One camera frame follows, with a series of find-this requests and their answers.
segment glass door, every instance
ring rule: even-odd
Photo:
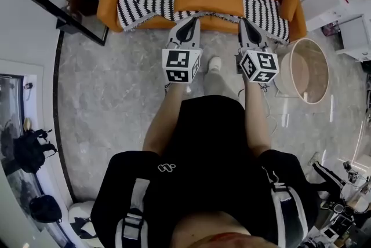
[[[28,207],[31,199],[43,195],[37,176],[21,170],[13,156],[13,139],[23,134],[23,77],[0,74],[0,161],[8,183],[19,206],[31,225],[39,231],[46,229],[60,247],[70,241],[58,223],[43,224],[35,221]]]

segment backpack strap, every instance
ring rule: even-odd
[[[148,225],[143,218],[143,199],[149,184],[149,180],[136,179],[130,209],[116,227],[115,248],[148,248]]]
[[[267,173],[271,184],[271,196],[277,220],[277,238],[280,248],[297,247],[308,234],[308,224],[303,204],[297,192],[279,182],[272,171]]]
[[[27,142],[31,145],[37,138],[43,138],[47,142],[46,138],[48,136],[48,133],[50,133],[51,131],[52,130],[45,131],[42,129],[37,130],[36,132],[28,131],[30,135],[27,136]]]
[[[48,158],[50,158],[51,156],[53,156],[55,153],[58,152],[58,150],[56,149],[56,147],[52,143],[50,143],[50,142],[47,143],[47,144],[42,144],[40,146],[40,149],[41,149],[42,152],[46,152],[46,151],[50,151],[50,150],[54,151],[53,154],[47,156]]]

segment gray marble floor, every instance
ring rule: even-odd
[[[161,49],[168,30],[137,30],[108,35],[101,47],[82,35],[66,35],[59,73],[59,121],[63,151],[72,187],[79,199],[94,199],[108,161],[117,152],[141,150],[146,130],[165,93]],[[333,39],[320,31],[308,35],[324,50],[330,67],[330,86],[322,102],[276,97],[274,84],[266,93],[273,149],[297,155],[304,171],[313,153],[325,159],[354,158],[367,150],[368,134],[358,142],[365,115],[365,78],[361,65],[337,56]],[[242,89],[235,74],[236,35],[202,32],[201,72],[187,97],[201,96],[202,70],[219,55],[222,74],[236,93]]]

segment round basket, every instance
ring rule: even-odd
[[[288,53],[278,56],[280,72],[274,79],[278,90],[299,96],[307,104],[317,104],[329,87],[329,67],[322,49],[308,38],[288,46]]]

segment white sneaker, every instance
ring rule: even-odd
[[[309,160],[309,162],[307,163],[308,166],[311,166],[313,165],[315,162],[320,162],[320,154],[319,152],[317,151],[315,154],[313,154],[312,158]]]
[[[211,70],[220,71],[221,69],[221,58],[219,56],[213,56],[209,60],[209,72]]]

